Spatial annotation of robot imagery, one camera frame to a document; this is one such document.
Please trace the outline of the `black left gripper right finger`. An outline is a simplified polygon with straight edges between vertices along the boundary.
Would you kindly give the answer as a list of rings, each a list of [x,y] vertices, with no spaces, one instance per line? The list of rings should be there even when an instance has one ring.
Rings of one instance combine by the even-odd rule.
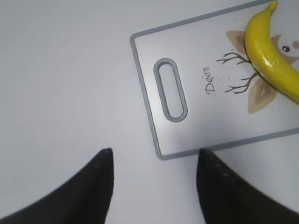
[[[297,224],[299,214],[262,193],[209,149],[199,151],[199,204],[207,224]]]

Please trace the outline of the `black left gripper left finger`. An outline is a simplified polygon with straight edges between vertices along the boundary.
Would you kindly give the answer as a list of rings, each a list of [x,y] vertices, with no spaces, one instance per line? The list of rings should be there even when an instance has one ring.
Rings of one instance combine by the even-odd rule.
[[[2,224],[104,224],[114,189],[111,148],[100,150],[78,173]]]

